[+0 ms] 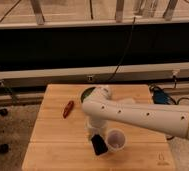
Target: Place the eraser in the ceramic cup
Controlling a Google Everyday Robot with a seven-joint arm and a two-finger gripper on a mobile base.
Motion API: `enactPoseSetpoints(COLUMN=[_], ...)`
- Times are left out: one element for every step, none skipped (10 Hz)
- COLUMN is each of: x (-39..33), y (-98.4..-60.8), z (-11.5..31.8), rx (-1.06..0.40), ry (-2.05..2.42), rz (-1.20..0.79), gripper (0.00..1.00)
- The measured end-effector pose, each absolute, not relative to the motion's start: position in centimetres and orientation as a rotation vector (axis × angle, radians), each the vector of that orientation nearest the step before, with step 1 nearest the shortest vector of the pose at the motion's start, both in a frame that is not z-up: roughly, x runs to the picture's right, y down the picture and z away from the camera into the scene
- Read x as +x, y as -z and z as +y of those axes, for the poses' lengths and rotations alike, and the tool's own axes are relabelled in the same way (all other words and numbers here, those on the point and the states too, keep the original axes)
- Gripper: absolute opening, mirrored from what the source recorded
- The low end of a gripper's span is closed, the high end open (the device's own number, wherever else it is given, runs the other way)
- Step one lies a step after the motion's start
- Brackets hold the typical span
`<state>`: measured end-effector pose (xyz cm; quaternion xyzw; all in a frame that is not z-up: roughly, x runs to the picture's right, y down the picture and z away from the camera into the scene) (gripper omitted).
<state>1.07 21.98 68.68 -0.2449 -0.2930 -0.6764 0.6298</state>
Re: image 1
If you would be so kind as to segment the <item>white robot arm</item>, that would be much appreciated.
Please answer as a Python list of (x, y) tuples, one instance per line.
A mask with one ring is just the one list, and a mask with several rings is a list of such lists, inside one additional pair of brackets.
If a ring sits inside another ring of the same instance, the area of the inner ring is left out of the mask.
[(189, 106), (114, 101), (109, 86), (90, 87), (81, 95), (90, 134), (102, 134), (107, 121), (116, 121), (189, 140)]

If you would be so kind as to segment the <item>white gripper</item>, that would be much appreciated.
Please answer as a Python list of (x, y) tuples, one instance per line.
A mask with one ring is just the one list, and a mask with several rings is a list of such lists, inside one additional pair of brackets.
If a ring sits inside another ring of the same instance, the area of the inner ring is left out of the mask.
[(86, 120), (88, 139), (91, 140), (95, 135), (105, 138), (107, 130), (107, 121), (89, 116)]

